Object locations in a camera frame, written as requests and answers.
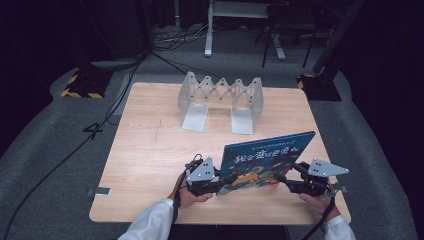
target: blue book cover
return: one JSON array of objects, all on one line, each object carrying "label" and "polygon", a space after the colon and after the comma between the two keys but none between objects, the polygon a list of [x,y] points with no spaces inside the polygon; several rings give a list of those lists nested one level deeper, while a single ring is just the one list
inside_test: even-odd
[{"label": "blue book cover", "polygon": [[311,131],[226,145],[219,179],[233,174],[238,178],[224,185],[217,194],[270,185],[273,172],[285,175],[314,136],[315,132]]}]

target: gray carpet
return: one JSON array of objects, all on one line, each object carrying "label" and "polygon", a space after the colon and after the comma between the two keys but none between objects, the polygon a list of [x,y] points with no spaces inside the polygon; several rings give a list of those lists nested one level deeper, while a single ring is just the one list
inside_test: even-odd
[{"label": "gray carpet", "polygon": [[[203,57],[204,38],[156,53],[189,65],[176,66],[196,75],[209,75],[197,70],[204,69],[229,82],[261,77],[265,87],[294,88],[299,74],[312,73],[313,63],[323,50],[322,43],[314,46],[306,68],[301,68],[304,49],[287,50],[285,62],[269,51],[269,62],[261,68],[265,43],[255,44],[256,34],[251,30],[215,34],[211,58]],[[31,188],[89,136],[83,129],[105,119],[129,73],[114,73],[104,99],[60,97],[74,71],[70,69],[53,83],[54,101],[28,124],[0,160],[0,233],[4,233],[14,210]],[[136,73],[146,81],[175,75],[182,81],[184,76],[153,55]],[[310,106],[331,161],[350,169],[339,181],[350,191],[345,198],[357,238],[418,239],[407,197],[372,130],[352,103],[348,82],[342,74],[334,82],[343,101],[313,101]],[[119,114],[110,119],[113,123],[119,120]],[[129,223],[92,222],[88,216],[92,197],[86,196],[101,178],[116,129],[115,125],[105,124],[94,140],[88,140],[34,191],[17,214],[8,239],[114,239],[125,232]],[[288,227],[291,239],[300,239],[310,228]],[[317,232],[311,239],[323,236]]]}]

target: sleeve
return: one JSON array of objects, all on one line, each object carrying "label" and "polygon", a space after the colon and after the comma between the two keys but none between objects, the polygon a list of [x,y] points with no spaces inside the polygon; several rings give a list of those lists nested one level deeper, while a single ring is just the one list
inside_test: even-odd
[{"label": "sleeve", "polygon": [[118,240],[168,239],[172,225],[174,201],[162,199],[143,212]]},{"label": "sleeve", "polygon": [[349,224],[339,215],[330,221],[326,225],[325,240],[355,240],[355,234],[350,228]]}]

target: book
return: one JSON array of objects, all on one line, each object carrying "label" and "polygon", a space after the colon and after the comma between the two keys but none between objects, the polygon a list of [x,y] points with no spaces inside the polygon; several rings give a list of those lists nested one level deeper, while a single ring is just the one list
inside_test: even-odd
[{"label": "book", "polygon": [[237,179],[217,195],[270,185],[274,172],[286,175],[314,136],[310,131],[226,145],[219,180],[234,174]]}]

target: stand base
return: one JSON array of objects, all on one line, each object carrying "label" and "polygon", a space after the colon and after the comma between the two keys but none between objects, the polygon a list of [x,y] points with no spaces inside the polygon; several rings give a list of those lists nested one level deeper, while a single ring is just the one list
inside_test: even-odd
[{"label": "stand base", "polygon": [[68,82],[62,97],[104,98],[113,72],[94,74],[76,71]]},{"label": "stand base", "polygon": [[309,101],[341,101],[333,82],[322,81],[320,75],[302,74],[297,77],[297,86]]}]

